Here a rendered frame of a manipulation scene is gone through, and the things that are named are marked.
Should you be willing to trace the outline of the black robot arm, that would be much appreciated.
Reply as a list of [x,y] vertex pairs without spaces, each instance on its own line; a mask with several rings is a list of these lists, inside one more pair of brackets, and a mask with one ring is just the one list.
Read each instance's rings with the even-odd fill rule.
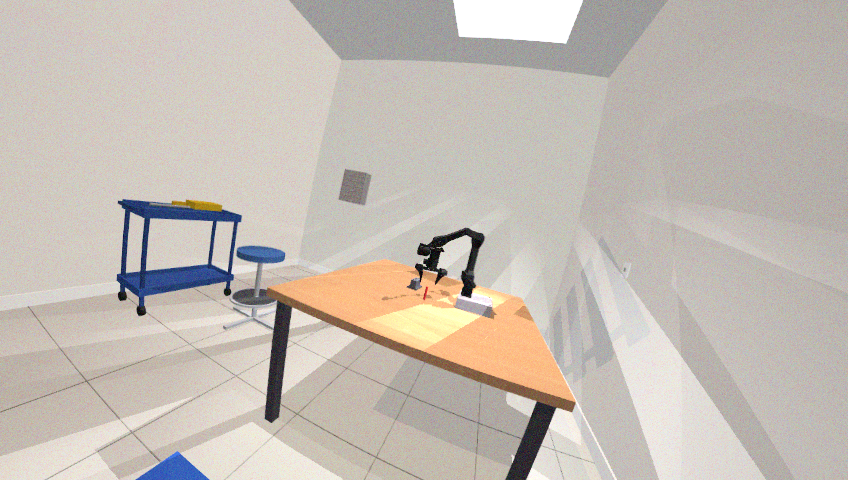
[[[464,287],[462,288],[461,295],[471,298],[472,290],[475,288],[475,275],[474,269],[479,253],[480,247],[483,245],[485,241],[485,235],[483,233],[479,233],[471,230],[470,228],[463,228],[456,232],[450,233],[448,235],[436,236],[433,240],[428,244],[420,243],[417,254],[422,256],[428,256],[434,259],[439,259],[440,253],[445,252],[442,248],[449,241],[460,238],[462,236],[468,235],[472,238],[472,248],[467,264],[467,268],[465,271],[462,271],[461,280],[463,281]],[[436,248],[441,247],[441,248]]]

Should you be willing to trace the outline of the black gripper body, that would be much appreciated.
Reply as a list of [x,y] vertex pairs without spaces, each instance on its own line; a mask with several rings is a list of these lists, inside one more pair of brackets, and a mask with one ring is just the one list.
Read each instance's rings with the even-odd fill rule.
[[434,258],[429,257],[427,267],[423,266],[422,264],[417,263],[415,265],[415,269],[418,270],[418,271],[428,270],[428,271],[439,272],[440,275],[447,276],[448,272],[447,272],[446,269],[443,269],[443,268],[437,269],[438,263],[439,263],[439,259],[434,259]]

